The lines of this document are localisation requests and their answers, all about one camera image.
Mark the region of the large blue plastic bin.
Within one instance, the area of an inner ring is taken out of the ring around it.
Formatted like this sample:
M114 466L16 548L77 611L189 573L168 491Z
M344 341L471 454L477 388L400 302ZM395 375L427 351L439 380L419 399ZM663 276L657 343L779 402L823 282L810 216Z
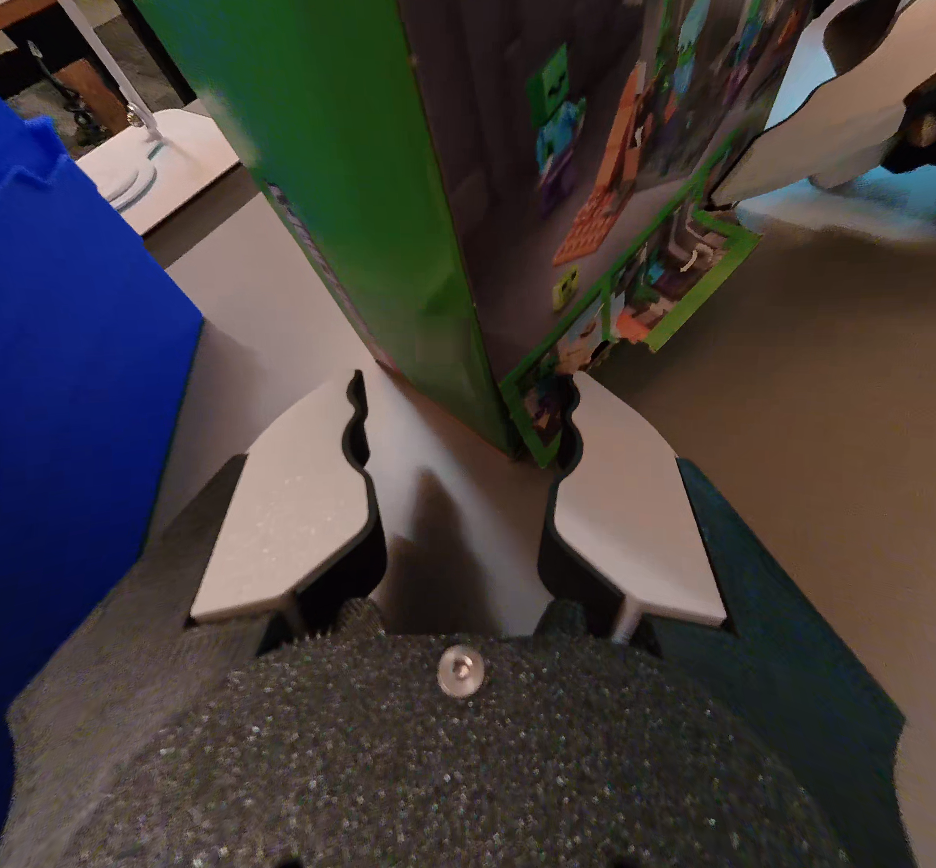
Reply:
M139 557L202 327L53 123L2 102L2 823L6 712Z

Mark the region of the green toy set box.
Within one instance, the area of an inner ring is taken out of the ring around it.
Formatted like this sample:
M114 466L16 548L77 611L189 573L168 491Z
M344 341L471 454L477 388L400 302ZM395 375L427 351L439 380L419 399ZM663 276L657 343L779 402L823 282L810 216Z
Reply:
M563 379L757 246L713 191L813 0L132 0L382 366L549 464Z

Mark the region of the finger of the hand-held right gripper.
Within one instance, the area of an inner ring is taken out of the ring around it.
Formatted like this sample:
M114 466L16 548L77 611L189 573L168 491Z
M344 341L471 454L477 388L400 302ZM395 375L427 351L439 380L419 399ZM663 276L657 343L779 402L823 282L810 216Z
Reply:
M712 189L711 204L772 193L882 144L897 132L905 98L934 72L935 0L913 0L871 55L755 138Z
M834 0L803 32L770 129L897 129L902 48L887 48L905 0Z

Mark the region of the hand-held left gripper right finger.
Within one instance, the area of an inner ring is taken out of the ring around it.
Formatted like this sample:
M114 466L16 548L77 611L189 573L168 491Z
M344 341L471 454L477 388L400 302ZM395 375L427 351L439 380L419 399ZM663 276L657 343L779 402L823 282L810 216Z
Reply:
M646 618L717 630L728 611L677 454L584 372L564 378L557 474L537 573L586 632L626 643Z

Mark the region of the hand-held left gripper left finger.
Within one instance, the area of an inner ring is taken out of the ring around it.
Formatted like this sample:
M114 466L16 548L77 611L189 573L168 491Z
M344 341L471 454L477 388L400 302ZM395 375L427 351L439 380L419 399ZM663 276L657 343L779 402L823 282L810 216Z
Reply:
M192 603L196 625L280 614L331 630L382 581L388 548L367 465L368 398L349 369L282 413L248 449Z

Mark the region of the white desk lamp stand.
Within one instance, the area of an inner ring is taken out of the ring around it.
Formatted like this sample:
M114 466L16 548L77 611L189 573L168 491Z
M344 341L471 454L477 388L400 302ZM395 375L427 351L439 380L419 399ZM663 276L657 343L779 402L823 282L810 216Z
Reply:
M156 230L231 173L240 160L207 115L183 109L153 112L75 0L56 0L116 83L127 125L77 167L139 235Z

